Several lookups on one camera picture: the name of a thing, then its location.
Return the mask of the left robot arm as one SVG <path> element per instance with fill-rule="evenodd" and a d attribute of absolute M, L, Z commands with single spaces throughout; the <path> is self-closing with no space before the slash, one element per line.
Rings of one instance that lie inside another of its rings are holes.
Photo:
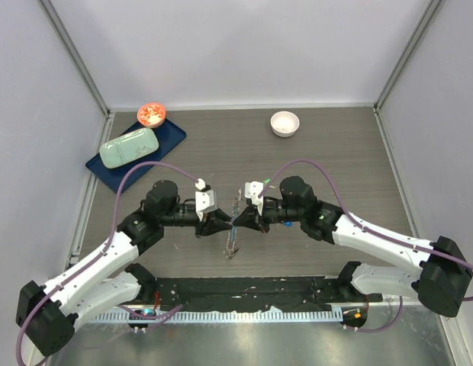
<path fill-rule="evenodd" d="M 18 298 L 17 345 L 27 338 L 48 358 L 99 313 L 132 300 L 149 303 L 156 279 L 135 259 L 164 237 L 166 227 L 192 227 L 197 237 L 232 227 L 211 187 L 203 181 L 195 187 L 195 196 L 182 201 L 174 182 L 157 181 L 97 249 L 44 284 L 26 283 Z"/>

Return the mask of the large keyring with blue handle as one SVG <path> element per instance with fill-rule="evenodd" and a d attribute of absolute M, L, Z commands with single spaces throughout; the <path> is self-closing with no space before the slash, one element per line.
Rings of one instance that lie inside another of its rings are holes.
<path fill-rule="evenodd" d="M 234 221 L 240 214 L 240 202 L 242 198 L 241 196 L 235 198 L 232 203 L 232 221 Z M 227 236 L 227 241 L 226 241 L 226 246 L 224 250 L 224 257 L 225 259 L 232 259 L 236 252 L 238 251 L 237 249 L 237 229 L 235 226 L 232 227 L 230 232 L 228 233 Z"/>

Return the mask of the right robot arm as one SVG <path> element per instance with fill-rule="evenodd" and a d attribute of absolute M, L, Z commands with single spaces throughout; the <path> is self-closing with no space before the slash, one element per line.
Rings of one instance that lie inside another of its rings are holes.
<path fill-rule="evenodd" d="M 246 183 L 246 209 L 234 226 L 267 233 L 272 224 L 298 222 L 310 238 L 365 252 L 388 263 L 386 267 L 348 262 L 336 289 L 347 301 L 362 294 L 390 294 L 418 300 L 428 310 L 453 318 L 458 315 L 473 277 L 472 269 L 453 240 L 432 242 L 404 236 L 372 225 L 339 206 L 319 200 L 299 176 L 279 185 L 281 198 L 261 194 L 263 183 Z"/>

